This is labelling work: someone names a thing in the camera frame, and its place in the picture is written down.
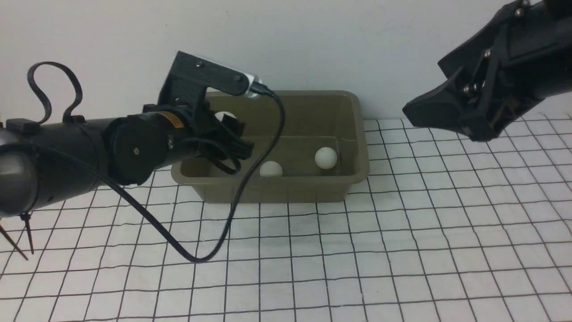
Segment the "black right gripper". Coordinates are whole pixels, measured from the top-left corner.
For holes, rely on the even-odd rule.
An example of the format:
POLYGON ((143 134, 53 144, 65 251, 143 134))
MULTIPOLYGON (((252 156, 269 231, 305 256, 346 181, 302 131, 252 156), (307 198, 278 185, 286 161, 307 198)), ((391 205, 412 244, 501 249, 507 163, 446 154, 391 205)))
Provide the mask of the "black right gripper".
POLYGON ((486 142, 536 107, 571 92, 571 2, 515 0, 438 62, 446 81, 402 109, 414 127, 486 142), (466 82, 485 59, 492 72, 466 82))

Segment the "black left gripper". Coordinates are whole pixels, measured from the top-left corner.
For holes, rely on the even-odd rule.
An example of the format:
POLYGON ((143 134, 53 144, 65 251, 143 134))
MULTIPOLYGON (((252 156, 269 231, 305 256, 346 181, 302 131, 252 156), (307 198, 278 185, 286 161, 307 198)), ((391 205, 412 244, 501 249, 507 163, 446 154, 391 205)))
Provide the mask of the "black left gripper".
POLYGON ((245 123, 230 119, 220 122, 208 102, 193 106, 146 104, 142 118, 157 134, 161 148, 152 148, 159 166, 168 166, 190 158, 223 160, 223 148, 231 157, 247 160, 255 143, 243 138, 245 123))

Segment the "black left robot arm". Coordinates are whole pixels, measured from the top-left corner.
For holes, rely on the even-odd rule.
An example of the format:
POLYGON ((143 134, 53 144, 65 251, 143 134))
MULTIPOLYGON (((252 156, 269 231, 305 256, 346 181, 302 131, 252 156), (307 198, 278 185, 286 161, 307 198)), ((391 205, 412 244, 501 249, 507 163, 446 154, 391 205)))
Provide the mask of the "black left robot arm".
POLYGON ((251 157, 254 146, 242 138, 245 123, 211 110, 206 93, 213 88, 237 97, 266 94, 256 76, 180 52, 156 104, 143 106, 139 114, 90 120, 74 113, 83 100, 83 90, 69 67, 54 61, 36 63, 27 71, 27 82, 44 116, 39 121, 8 119, 1 124, 2 217, 20 217, 30 234, 31 212, 107 185, 188 261, 204 263, 219 252, 235 204, 213 250, 198 258, 125 186, 141 185, 155 170, 195 157, 226 174, 241 171, 241 162, 251 157), (63 71, 75 92, 59 123, 48 123, 52 104, 35 80, 43 66, 63 71))

